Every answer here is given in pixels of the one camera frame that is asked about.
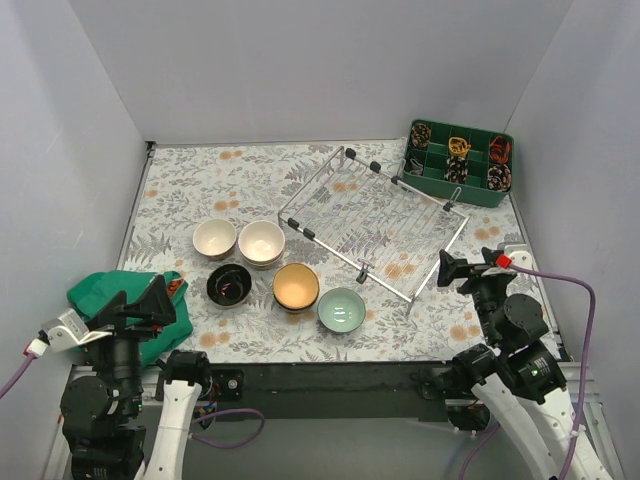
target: leaf pattern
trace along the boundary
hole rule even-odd
[[[402,140],[348,146],[359,157],[376,160],[394,174],[404,150]],[[251,270],[253,287],[242,306],[218,310],[210,302],[206,283],[211,272],[224,263],[242,260],[237,248],[221,262],[199,255],[192,245],[195,227],[207,218],[226,218],[238,231],[254,220],[277,221],[278,209],[336,148],[314,144],[156,151],[134,219],[124,268],[177,270],[186,277],[194,333],[185,340],[184,348],[204,350],[215,362],[448,360],[482,341],[472,300],[458,295],[456,285],[439,289],[432,278],[407,316],[403,300],[373,282],[356,283],[351,266],[287,226],[285,255],[276,268],[290,262],[306,263],[319,275],[321,294],[335,287],[356,290],[367,304],[367,318],[360,328],[346,335],[329,332],[317,320],[315,306],[297,315],[284,312],[271,293],[275,269]],[[326,193],[321,191],[311,201],[322,208]],[[372,211],[383,204],[384,194],[381,190],[365,199]],[[352,201],[345,200],[329,213],[346,215],[353,207]],[[464,204],[458,208],[470,219],[451,248],[455,256],[475,262],[481,259],[483,246],[495,248],[503,241],[521,241],[508,198],[494,209]],[[398,213],[399,223],[407,218],[403,215]],[[390,235],[375,227],[370,228],[373,243],[389,242]],[[436,223],[435,229],[444,233],[447,225]],[[341,251],[354,253],[356,242],[349,233],[349,226],[345,226],[332,240]],[[433,263],[436,259],[416,261]],[[542,303],[535,279],[519,276],[509,292],[526,293]],[[545,336],[544,342],[557,355],[553,334]]]

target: metal drying rack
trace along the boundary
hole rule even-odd
[[[278,211],[278,221],[354,267],[359,283],[370,278],[408,302],[409,313],[439,251],[469,218],[453,208],[460,188],[443,203],[381,170],[340,147]]]

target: green plastic tray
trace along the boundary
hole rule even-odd
[[[413,126],[417,123],[423,123],[431,128],[431,140],[426,150],[415,148],[411,144],[411,132]],[[424,193],[447,199],[453,195],[457,187],[461,187],[462,192],[458,197],[458,202],[471,203],[473,205],[480,205],[481,207],[497,207],[500,205],[502,199],[509,193],[496,192],[487,188],[487,172],[490,166],[489,144],[498,135],[502,135],[511,142],[511,152],[509,153],[509,162],[507,165],[511,170],[511,188],[513,189],[515,148],[513,137],[502,132],[490,132],[488,130],[479,130],[477,128],[449,125],[447,123],[422,119],[414,120],[411,123],[409,137],[407,138],[407,147],[404,151],[404,158],[407,163],[404,167],[403,180]],[[471,144],[471,150],[467,155],[467,159],[469,160],[469,175],[464,185],[448,182],[444,179],[444,174],[447,171],[447,154],[449,151],[448,144],[450,137],[462,137]],[[424,167],[422,175],[410,173],[411,166],[409,159],[411,157],[415,158]]]

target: green bag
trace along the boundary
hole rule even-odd
[[[127,292],[129,303],[135,302],[156,275],[124,270],[93,273],[69,290],[67,299],[84,321],[88,321],[121,290]],[[182,279],[178,272],[165,272],[163,276],[167,286],[170,286],[172,281]],[[163,352],[176,348],[193,332],[187,302],[184,299],[187,286],[187,282],[184,281],[171,297],[176,308],[176,322],[165,327],[157,338],[140,344],[140,361],[143,367],[155,362]]]

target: light green bowl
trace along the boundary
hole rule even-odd
[[[362,324],[366,313],[367,308],[360,295],[348,288],[329,290],[318,302],[320,321],[336,333],[354,331]]]

